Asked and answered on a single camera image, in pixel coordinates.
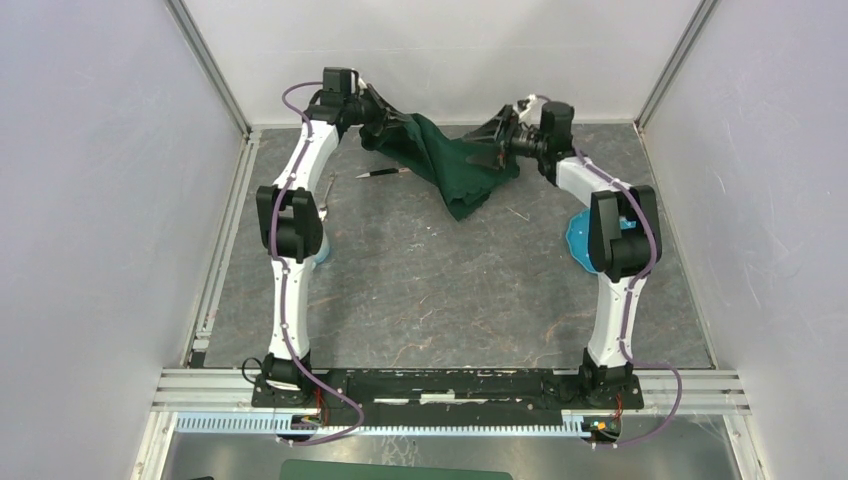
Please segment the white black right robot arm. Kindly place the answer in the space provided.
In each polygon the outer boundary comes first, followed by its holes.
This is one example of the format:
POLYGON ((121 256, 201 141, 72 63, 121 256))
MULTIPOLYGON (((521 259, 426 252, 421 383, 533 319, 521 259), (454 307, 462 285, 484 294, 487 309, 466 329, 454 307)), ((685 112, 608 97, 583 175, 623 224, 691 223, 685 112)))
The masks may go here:
POLYGON ((650 186, 613 177, 576 147, 574 117, 572 105, 531 95, 503 106, 462 140, 481 150, 471 162, 492 169, 517 156, 536 160, 546 180, 588 208, 598 298, 592 335, 566 389, 590 408, 639 408, 630 336, 642 289, 661 258, 657 196, 650 186))

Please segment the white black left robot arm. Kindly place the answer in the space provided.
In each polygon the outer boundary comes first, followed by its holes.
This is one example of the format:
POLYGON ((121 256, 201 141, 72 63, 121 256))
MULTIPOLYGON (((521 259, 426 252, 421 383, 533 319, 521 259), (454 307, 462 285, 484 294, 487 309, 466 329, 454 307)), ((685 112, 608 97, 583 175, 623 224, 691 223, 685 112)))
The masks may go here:
POLYGON ((398 115, 354 69, 327 67, 310 85, 316 92, 308 106, 292 109, 302 121, 297 146, 273 183, 255 195, 275 301, 271 342, 254 380, 255 407, 306 406, 323 389, 310 367, 306 319, 309 281, 329 249, 315 192, 348 129, 380 129, 398 115))

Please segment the dark green cloth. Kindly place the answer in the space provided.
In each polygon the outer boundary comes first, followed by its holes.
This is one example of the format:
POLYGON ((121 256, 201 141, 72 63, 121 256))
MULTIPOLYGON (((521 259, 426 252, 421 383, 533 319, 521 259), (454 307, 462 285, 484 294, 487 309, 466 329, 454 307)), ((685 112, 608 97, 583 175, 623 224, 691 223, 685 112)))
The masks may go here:
POLYGON ((366 150, 397 161, 434 185, 455 220, 470 216, 495 189, 519 176, 520 167, 513 156, 507 157, 506 168, 501 171, 468 164, 466 156, 482 145, 450 138, 429 118, 419 113, 409 115, 412 122, 407 126, 406 139, 366 150))

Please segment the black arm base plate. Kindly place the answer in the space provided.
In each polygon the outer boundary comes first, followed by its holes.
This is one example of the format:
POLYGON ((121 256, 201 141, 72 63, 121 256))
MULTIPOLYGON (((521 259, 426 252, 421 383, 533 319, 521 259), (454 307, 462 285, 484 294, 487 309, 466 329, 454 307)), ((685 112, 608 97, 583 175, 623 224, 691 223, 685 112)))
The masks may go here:
POLYGON ((258 377, 254 408, 326 408, 326 424, 358 419, 367 427, 560 426, 566 411, 600 415, 639 410, 637 378, 625 386, 590 386, 579 373, 551 369, 343 369, 316 372, 323 391, 306 377, 292 389, 258 377))

